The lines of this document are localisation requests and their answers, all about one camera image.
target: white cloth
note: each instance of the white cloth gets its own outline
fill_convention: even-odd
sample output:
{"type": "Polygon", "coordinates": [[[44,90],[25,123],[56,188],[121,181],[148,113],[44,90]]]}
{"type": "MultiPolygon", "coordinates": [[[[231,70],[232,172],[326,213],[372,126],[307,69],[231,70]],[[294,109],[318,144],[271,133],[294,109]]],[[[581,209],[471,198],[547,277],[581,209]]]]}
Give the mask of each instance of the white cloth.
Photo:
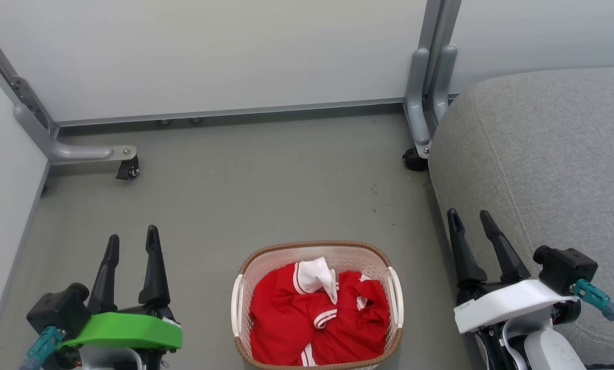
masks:
{"type": "Polygon", "coordinates": [[[299,293],[314,293],[323,288],[332,304],[337,304],[337,281],[335,271],[328,268],[325,257],[313,261],[298,262],[293,284],[299,293]]]}

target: basket handle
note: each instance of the basket handle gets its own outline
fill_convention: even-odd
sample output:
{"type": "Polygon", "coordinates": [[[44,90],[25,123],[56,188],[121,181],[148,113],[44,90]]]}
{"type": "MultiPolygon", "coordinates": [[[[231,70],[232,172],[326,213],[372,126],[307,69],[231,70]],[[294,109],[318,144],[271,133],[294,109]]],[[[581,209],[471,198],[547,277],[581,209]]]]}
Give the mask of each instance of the basket handle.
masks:
{"type": "Polygon", "coordinates": [[[398,328],[403,328],[403,289],[401,289],[401,281],[399,281],[398,274],[391,266],[387,267],[387,270],[389,270],[389,293],[394,300],[392,306],[394,307],[394,320],[396,320],[398,328]]]}
{"type": "Polygon", "coordinates": [[[243,274],[239,274],[234,281],[234,289],[231,291],[231,331],[234,337],[241,333],[243,323],[243,274]]]}

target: gray metal frame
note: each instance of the gray metal frame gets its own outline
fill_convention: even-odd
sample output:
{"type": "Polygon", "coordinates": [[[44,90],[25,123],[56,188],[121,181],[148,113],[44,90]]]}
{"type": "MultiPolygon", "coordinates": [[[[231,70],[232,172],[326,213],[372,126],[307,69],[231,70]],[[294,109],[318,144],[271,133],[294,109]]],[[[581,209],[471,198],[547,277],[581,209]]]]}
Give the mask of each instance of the gray metal frame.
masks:
{"type": "Polygon", "coordinates": [[[136,147],[67,145],[56,140],[58,127],[32,88],[17,75],[0,48],[0,85],[15,104],[13,114],[51,164],[126,161],[136,156],[136,147]]]}
{"type": "Polygon", "coordinates": [[[419,157],[428,159],[430,133],[424,116],[424,78],[430,52],[425,47],[417,49],[412,55],[408,85],[405,89],[403,108],[412,133],[414,147],[419,157]]]}
{"type": "Polygon", "coordinates": [[[434,52],[431,53],[428,61],[424,93],[427,94],[426,107],[432,111],[436,126],[450,103],[448,86],[451,82],[458,49],[449,45],[449,42],[461,3],[462,0],[442,0],[435,35],[432,38],[434,52]]]}
{"type": "Polygon", "coordinates": [[[44,152],[44,155],[52,164],[65,164],[72,162],[89,161],[117,161],[126,160],[135,156],[133,146],[123,147],[79,147],[65,145],[55,140],[58,126],[82,126],[89,124],[101,124],[112,122],[131,122],[140,120],[169,120],[192,117],[210,117],[215,115],[232,115],[247,113],[286,112],[287,110],[305,110],[331,107],[350,107],[357,105],[374,105],[387,103],[404,103],[405,113],[412,133],[414,144],[419,156],[428,158],[428,146],[430,134],[424,117],[424,94],[428,91],[429,63],[437,53],[429,50],[437,45],[438,31],[441,25],[441,12],[447,9],[448,0],[428,0],[425,7],[422,30],[418,43],[418,49],[412,56],[412,64],[408,75],[408,83],[404,98],[379,99],[370,101],[350,101],[342,103],[328,103],[325,105],[295,105],[291,107],[270,107],[259,109],[242,110],[218,110],[217,112],[174,113],[168,115],[119,117],[114,119],[94,119],[72,122],[60,122],[56,124],[46,112],[41,102],[35,96],[32,87],[26,80],[17,75],[15,68],[9,63],[7,57],[0,49],[0,73],[8,81],[9,87],[17,94],[21,103],[15,105],[15,117],[36,145],[44,152]]]}

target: brown basket rim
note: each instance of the brown basket rim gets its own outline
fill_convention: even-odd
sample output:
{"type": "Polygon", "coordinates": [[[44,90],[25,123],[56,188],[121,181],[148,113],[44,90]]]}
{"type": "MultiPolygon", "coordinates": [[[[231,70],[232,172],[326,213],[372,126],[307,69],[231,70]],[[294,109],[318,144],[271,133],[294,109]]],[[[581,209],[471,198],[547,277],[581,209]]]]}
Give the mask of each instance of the brown basket rim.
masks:
{"type": "MultiPolygon", "coordinates": [[[[371,244],[367,244],[364,242],[353,242],[349,240],[313,240],[313,241],[307,241],[307,242],[293,242],[293,243],[277,244],[274,246],[262,248],[256,251],[255,253],[253,253],[252,255],[250,255],[250,257],[248,257],[247,260],[245,260],[245,262],[243,263],[243,266],[241,266],[241,270],[239,271],[239,274],[245,276],[245,271],[248,269],[248,266],[250,265],[250,263],[253,260],[255,260],[255,258],[263,254],[270,253],[272,251],[278,251],[278,250],[288,250],[292,248],[317,247],[317,246],[342,246],[342,247],[351,247],[351,248],[364,248],[365,250],[369,250],[375,253],[375,255],[377,255],[383,261],[383,263],[385,263],[385,266],[391,267],[389,258],[387,258],[387,256],[384,253],[382,253],[382,251],[380,251],[375,246],[372,246],[371,244]]],[[[396,335],[394,335],[394,341],[392,342],[391,346],[389,346],[389,348],[384,354],[382,354],[381,356],[378,356],[377,358],[373,358],[371,360],[366,360],[366,361],[337,363],[334,365],[314,366],[310,368],[314,368],[314,370],[351,370],[353,368],[378,365],[380,363],[387,361],[387,359],[389,359],[394,354],[394,352],[396,352],[396,349],[399,347],[399,344],[401,344],[401,337],[403,337],[403,328],[397,328],[396,335]]],[[[236,345],[236,349],[238,349],[239,354],[241,354],[241,357],[243,358],[243,360],[245,360],[247,363],[254,366],[255,368],[260,368],[261,370],[296,370],[297,368],[304,368],[302,366],[279,366],[279,365],[267,365],[265,363],[260,363],[259,361],[252,358],[252,356],[248,355],[248,353],[245,351],[245,348],[243,347],[243,342],[241,342],[240,337],[234,337],[234,344],[236,345]]]]}
{"type": "Polygon", "coordinates": [[[373,253],[375,253],[375,255],[380,257],[380,260],[382,260],[383,263],[385,263],[385,266],[391,267],[391,262],[389,262],[389,258],[387,258],[387,256],[384,253],[382,253],[381,250],[379,250],[375,246],[372,246],[371,244],[367,244],[364,242],[353,242],[350,240],[312,240],[312,241],[307,241],[307,242],[293,242],[293,243],[276,244],[274,246],[262,248],[256,251],[255,253],[251,254],[250,257],[248,257],[247,260],[243,262],[243,266],[241,266],[241,270],[239,270],[239,274],[245,275],[245,271],[247,271],[250,263],[253,260],[255,260],[257,257],[263,254],[270,253],[272,251],[279,251],[279,250],[290,250],[294,248],[320,247],[320,246],[351,247],[351,248],[363,248],[365,250],[370,250],[373,253]]]}

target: red clothing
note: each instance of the red clothing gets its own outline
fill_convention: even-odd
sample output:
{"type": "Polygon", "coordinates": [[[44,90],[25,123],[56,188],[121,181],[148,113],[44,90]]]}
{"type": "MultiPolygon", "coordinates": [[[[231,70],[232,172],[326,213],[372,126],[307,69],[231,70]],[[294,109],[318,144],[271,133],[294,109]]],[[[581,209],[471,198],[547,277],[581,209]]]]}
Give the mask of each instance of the red clothing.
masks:
{"type": "Polygon", "coordinates": [[[312,352],[319,365],[364,361],[382,356],[389,327],[389,304],[377,280],[360,281],[360,272],[339,275],[337,319],[314,332],[312,352]],[[359,309],[358,298],[366,298],[359,309]]]}
{"type": "Polygon", "coordinates": [[[255,360],[308,366],[382,355],[389,304],[380,282],[347,271],[335,286],[325,258],[269,272],[250,304],[255,360]]]}

